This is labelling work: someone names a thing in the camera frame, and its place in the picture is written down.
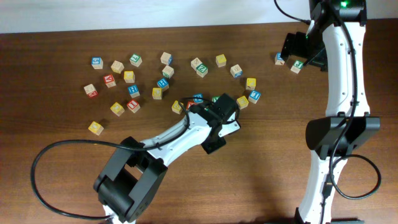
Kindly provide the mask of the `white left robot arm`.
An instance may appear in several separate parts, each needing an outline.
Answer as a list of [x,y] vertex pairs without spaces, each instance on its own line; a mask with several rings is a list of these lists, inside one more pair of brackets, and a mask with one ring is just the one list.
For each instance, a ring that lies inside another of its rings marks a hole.
[[180,122],[154,138],[124,139],[93,186],[106,222],[135,223],[174,160],[197,145],[211,154],[226,144],[226,135],[240,129],[238,109],[237,102],[223,94],[215,102],[191,106]]

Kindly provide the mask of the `red A block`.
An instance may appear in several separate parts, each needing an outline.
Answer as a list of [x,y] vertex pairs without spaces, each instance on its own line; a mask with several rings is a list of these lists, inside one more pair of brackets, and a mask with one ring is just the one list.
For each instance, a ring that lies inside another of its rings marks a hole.
[[186,110],[189,110],[189,108],[190,108],[191,106],[193,106],[193,105],[195,105],[195,102],[193,102],[193,101],[188,101],[188,102],[187,102]]

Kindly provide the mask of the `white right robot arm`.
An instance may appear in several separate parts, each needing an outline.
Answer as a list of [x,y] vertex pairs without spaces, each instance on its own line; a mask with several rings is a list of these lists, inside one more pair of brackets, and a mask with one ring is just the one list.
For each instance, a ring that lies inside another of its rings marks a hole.
[[288,33],[281,58],[304,58],[292,70],[307,65],[328,74],[325,117],[311,120],[305,130],[311,166],[304,198],[294,223],[332,223],[333,197],[344,194],[338,179],[353,151],[375,135],[381,120],[371,116],[363,78],[363,44],[367,7],[364,0],[310,0],[306,33]]

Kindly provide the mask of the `yellow S block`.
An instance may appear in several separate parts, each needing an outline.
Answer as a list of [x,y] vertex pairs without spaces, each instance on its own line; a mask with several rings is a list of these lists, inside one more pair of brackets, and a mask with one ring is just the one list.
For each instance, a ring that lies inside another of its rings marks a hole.
[[172,105],[172,111],[173,111],[174,113],[177,113],[177,114],[181,114],[181,113],[182,113],[183,108],[180,106],[178,100],[175,100],[175,101],[174,101],[174,103],[173,103],[173,105]]

